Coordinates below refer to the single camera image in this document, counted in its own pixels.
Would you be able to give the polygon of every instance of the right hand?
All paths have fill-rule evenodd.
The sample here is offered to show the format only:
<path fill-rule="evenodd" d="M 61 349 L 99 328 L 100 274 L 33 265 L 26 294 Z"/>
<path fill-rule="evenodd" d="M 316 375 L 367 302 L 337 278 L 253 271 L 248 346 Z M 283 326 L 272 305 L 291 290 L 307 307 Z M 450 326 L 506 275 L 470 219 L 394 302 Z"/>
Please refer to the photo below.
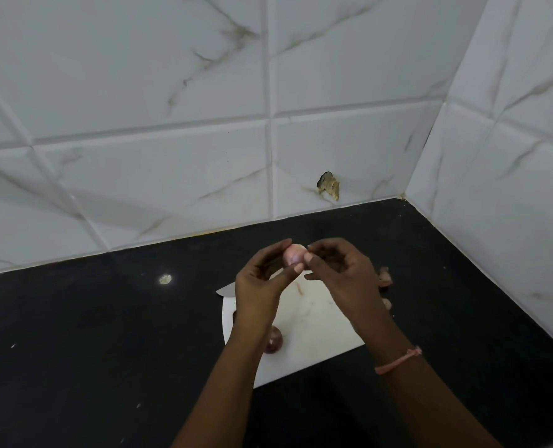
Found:
<path fill-rule="evenodd" d="M 389 318 L 370 258 L 341 238 L 319 240 L 307 250 L 304 261 L 312 273 L 305 278 L 325 284 L 360 336 L 359 331 Z"/>

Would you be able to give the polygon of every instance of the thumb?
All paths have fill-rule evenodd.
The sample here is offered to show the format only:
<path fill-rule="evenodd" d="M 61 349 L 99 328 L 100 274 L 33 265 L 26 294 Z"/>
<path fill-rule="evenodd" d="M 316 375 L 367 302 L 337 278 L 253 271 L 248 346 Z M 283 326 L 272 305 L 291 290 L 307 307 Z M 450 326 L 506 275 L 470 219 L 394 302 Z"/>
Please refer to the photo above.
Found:
<path fill-rule="evenodd" d="M 307 267 L 313 272 L 312 275 L 322 280 L 326 287 L 330 288 L 330 286 L 333 285 L 334 280 L 337 278 L 337 272 L 333 271 L 332 268 L 326 264 L 324 259 L 308 252 L 303 255 L 303 260 L 307 264 Z"/>
<path fill-rule="evenodd" d="M 303 264 L 292 264 L 286 267 L 282 272 L 270 280 L 273 287 L 278 290 L 278 293 L 282 293 L 287 286 L 289 286 L 295 278 L 303 271 Z"/>

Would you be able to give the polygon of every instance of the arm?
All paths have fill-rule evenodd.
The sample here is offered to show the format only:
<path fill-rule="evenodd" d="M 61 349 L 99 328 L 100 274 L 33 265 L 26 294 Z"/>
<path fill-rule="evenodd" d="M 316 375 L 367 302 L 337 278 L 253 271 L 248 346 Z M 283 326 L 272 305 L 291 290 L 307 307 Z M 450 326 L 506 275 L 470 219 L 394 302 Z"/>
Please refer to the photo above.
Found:
<path fill-rule="evenodd" d="M 412 344 L 393 322 L 378 292 L 370 259 L 343 239 L 325 239 L 308 247 L 307 279 L 324 282 L 382 366 L 403 356 Z M 409 432 L 421 448 L 499 447 L 426 360 L 411 357 L 383 375 Z"/>
<path fill-rule="evenodd" d="M 280 259 L 291 240 L 256 253 L 237 274 L 237 318 L 223 353 L 172 448 L 241 446 L 250 411 L 255 373 L 270 336 L 280 294 L 303 264 L 287 267 Z"/>

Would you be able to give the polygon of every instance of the left hand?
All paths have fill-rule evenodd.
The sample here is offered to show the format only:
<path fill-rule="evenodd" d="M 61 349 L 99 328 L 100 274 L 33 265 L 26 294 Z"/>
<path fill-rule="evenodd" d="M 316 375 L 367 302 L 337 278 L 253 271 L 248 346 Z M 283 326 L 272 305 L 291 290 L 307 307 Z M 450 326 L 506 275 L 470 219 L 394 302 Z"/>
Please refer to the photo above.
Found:
<path fill-rule="evenodd" d="M 280 294 L 304 269 L 303 263 L 292 264 L 270 279 L 283 266 L 282 254 L 291 243 L 291 239 L 285 239 L 262 248 L 237 274 L 237 316 L 233 329 L 244 331 L 246 337 L 258 341 L 269 337 Z"/>

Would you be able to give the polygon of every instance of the forearm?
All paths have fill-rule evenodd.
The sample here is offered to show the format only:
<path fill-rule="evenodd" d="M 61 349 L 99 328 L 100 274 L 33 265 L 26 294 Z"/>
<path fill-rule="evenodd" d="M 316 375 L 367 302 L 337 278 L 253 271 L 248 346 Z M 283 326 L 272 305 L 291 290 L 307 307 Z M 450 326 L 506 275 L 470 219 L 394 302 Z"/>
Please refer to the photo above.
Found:
<path fill-rule="evenodd" d="M 265 340 L 233 327 L 172 448 L 241 446 Z"/>
<path fill-rule="evenodd" d="M 362 328 L 360 336 L 382 366 L 414 346 L 390 317 Z M 426 360 L 411 357 L 383 375 L 416 444 L 424 447 L 498 447 Z"/>

